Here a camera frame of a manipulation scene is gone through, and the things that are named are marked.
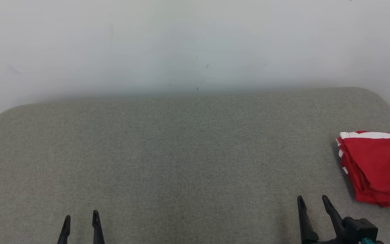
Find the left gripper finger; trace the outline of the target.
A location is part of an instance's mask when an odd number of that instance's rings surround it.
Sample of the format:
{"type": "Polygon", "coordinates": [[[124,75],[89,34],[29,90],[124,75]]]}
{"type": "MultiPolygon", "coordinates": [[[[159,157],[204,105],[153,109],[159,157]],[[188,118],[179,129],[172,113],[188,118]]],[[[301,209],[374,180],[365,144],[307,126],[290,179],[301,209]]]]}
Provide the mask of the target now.
{"type": "Polygon", "coordinates": [[[97,210],[93,210],[92,226],[93,244],[105,244],[102,224],[100,221],[99,212],[97,210]]]}
{"type": "Polygon", "coordinates": [[[63,223],[61,232],[59,234],[57,244],[67,244],[68,243],[68,237],[70,235],[70,230],[71,230],[71,216],[67,215],[64,219],[64,223],[63,223]]]}

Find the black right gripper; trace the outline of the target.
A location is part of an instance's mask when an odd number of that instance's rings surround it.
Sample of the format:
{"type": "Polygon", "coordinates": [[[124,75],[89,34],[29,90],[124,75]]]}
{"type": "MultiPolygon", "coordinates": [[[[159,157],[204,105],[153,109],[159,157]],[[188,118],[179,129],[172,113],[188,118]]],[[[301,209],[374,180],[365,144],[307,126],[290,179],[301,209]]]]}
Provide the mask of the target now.
{"type": "Polygon", "coordinates": [[[336,238],[328,241],[318,241],[319,237],[314,232],[307,215],[307,207],[302,196],[297,197],[298,214],[299,214],[299,228],[302,244],[361,244],[361,241],[351,242],[345,240],[345,227],[342,225],[342,218],[338,211],[334,208],[334,205],[329,200],[328,196],[323,195],[322,201],[327,214],[329,215],[332,226],[336,234],[336,238]]]}

